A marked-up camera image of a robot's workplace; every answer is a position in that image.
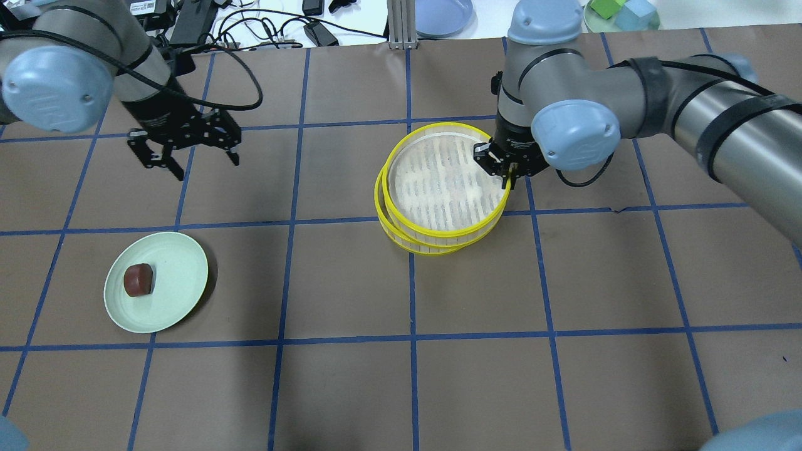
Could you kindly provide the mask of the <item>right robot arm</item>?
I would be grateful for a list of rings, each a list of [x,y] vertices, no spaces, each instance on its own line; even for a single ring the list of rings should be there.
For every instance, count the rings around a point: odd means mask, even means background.
[[[496,130],[473,149],[505,189],[547,168],[607,162],[622,140],[664,134],[796,245],[801,240],[800,102],[757,85],[748,60],[695,54],[593,70],[576,1],[521,1],[491,91]]]

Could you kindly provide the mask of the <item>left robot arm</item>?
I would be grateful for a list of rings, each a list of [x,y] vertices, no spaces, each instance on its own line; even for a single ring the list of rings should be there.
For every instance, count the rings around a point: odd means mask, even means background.
[[[202,112],[203,101],[179,83],[206,49],[149,35],[124,1],[2,2],[2,124],[82,132],[115,98],[137,122],[127,143],[144,168],[183,180],[173,152],[196,145],[220,148],[239,165],[234,106],[207,103]]]

